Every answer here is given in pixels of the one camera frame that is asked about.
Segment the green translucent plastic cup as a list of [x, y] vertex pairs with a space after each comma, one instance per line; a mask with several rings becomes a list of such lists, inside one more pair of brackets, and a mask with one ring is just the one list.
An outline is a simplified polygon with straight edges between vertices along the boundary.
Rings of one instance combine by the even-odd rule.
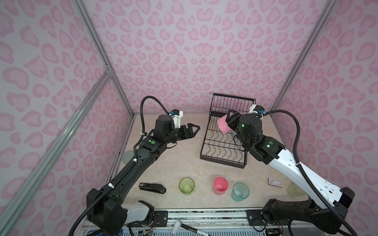
[[184, 194], [190, 194], [195, 189], [195, 182], [190, 177], [182, 178], [179, 182], [179, 189]]

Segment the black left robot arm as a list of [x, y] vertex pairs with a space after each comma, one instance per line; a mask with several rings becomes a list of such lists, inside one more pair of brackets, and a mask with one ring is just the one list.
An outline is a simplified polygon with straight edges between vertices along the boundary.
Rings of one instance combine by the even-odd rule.
[[194, 138], [199, 130], [200, 126], [191, 123], [175, 127], [172, 116], [160, 115], [154, 129], [142, 133], [134, 146], [132, 159], [121, 172], [100, 190], [93, 188], [87, 194], [87, 208], [74, 222], [69, 235], [74, 235], [84, 218], [99, 227], [95, 235], [102, 232], [118, 235], [125, 224], [151, 223], [154, 207], [145, 201], [123, 207], [127, 194], [147, 168], [167, 150], [169, 144]]

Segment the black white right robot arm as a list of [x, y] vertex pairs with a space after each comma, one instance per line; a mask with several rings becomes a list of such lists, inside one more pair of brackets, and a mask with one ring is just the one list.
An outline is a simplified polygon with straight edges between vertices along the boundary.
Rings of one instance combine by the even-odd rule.
[[340, 233], [344, 236], [356, 236], [357, 232], [345, 220], [355, 193], [348, 187], [339, 188], [328, 182], [300, 162], [297, 153], [299, 122], [292, 113], [285, 110], [280, 112], [289, 115], [296, 124], [292, 150], [263, 134], [261, 111], [242, 115], [229, 110], [225, 119], [227, 126], [236, 133], [244, 153], [250, 153], [257, 161], [284, 174], [309, 197], [308, 200], [299, 202], [270, 199], [261, 211], [261, 220], [269, 225], [287, 220], [290, 233], [293, 221], [303, 221], [330, 235]]

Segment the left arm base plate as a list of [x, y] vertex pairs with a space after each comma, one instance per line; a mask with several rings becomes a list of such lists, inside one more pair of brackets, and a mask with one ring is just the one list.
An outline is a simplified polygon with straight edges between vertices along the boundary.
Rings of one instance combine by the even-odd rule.
[[136, 221], [133, 223], [130, 223], [129, 225], [131, 227], [138, 227], [138, 228], [151, 228], [151, 227], [166, 227], [168, 221], [168, 211], [166, 210], [155, 210], [153, 215], [151, 217], [148, 216], [148, 218], [145, 221]]

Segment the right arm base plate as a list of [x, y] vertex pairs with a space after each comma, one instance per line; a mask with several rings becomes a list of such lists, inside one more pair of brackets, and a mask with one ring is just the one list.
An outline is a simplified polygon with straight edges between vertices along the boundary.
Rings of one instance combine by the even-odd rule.
[[268, 227], [268, 226], [278, 225], [277, 222], [275, 222], [274, 224], [265, 223], [261, 215], [261, 209], [248, 209], [246, 210], [246, 214], [247, 214], [247, 220], [248, 220], [249, 226], [255, 226], [255, 227], [262, 226], [263, 227], [264, 225], [266, 225]]

